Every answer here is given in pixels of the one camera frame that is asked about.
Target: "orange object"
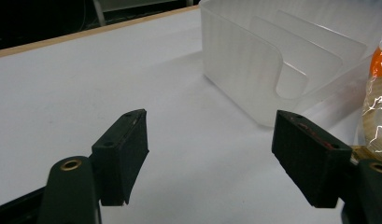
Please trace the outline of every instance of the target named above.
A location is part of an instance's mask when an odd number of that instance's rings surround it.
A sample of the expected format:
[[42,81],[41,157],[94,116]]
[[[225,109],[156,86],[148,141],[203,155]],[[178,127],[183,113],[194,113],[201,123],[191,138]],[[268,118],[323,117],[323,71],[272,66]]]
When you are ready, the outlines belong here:
[[382,49],[377,48],[372,56],[370,66],[371,77],[382,77]]

